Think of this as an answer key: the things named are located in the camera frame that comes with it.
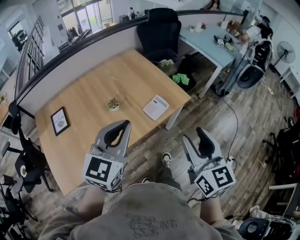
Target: dice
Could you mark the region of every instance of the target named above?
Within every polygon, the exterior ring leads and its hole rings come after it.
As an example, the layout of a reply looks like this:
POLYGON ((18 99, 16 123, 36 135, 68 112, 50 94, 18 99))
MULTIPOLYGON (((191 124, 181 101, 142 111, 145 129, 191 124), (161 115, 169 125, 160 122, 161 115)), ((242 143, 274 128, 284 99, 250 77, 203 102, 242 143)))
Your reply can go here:
POLYGON ((218 47, 224 47, 224 41, 222 39, 218 39, 217 46, 218 47))

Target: picture frame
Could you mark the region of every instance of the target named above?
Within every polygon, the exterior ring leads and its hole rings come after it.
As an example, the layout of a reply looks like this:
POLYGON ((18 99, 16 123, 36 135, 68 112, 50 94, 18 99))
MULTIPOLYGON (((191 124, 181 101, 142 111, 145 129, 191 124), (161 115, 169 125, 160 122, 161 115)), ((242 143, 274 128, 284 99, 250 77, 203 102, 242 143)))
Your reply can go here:
POLYGON ((58 136, 70 126, 66 115, 65 107, 61 107, 54 114, 51 115, 51 122, 55 136, 58 136))

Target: electric fan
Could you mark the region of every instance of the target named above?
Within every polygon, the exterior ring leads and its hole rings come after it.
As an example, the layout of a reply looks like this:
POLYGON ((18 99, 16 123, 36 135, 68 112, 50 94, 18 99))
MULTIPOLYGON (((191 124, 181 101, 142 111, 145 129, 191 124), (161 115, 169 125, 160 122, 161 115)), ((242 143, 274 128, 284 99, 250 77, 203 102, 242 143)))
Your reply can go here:
POLYGON ((278 44, 277 54, 279 56, 278 61, 274 65, 270 64, 270 69, 273 72, 276 72, 275 66, 276 66, 276 64, 278 64, 278 62, 280 60, 282 60, 285 63, 292 63, 295 61, 295 58, 296 58, 296 54, 295 54, 295 51, 294 51, 292 45, 290 45, 288 42, 285 42, 285 41, 280 42, 278 44))

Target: light blue desk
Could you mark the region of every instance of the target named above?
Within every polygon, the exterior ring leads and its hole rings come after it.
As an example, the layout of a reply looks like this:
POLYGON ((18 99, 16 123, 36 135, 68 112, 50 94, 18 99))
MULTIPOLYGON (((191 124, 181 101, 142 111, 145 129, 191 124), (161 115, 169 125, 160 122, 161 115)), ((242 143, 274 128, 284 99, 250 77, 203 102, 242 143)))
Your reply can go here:
POLYGON ((230 35, 235 42, 238 42, 231 34, 217 25, 207 25, 207 28, 201 32, 191 32, 189 29, 181 29, 180 31, 180 40, 200 52, 217 66, 217 69, 199 94, 200 98, 204 96, 222 69, 232 63, 237 54, 240 54, 236 45, 234 45, 236 50, 233 52, 230 52, 225 46, 224 48, 217 46, 214 35, 223 39, 225 34, 230 35))

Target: cubicle partition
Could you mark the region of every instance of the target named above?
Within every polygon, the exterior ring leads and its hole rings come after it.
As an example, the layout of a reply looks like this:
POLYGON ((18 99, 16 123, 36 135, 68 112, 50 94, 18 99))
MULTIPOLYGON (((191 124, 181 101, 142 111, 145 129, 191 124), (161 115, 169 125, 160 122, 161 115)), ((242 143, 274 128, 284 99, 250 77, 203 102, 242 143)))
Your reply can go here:
MULTIPOLYGON (((218 23, 224 20, 242 22, 244 16, 233 13, 202 10, 177 11, 182 27, 196 23, 218 23)), ((35 115, 51 98, 75 79, 106 59, 128 49, 142 51, 136 34, 136 26, 147 21, 143 16, 122 22, 96 33, 48 62, 34 75, 24 88, 16 94, 17 103, 35 115)), ((191 48, 180 41, 179 53, 184 55, 191 48)))

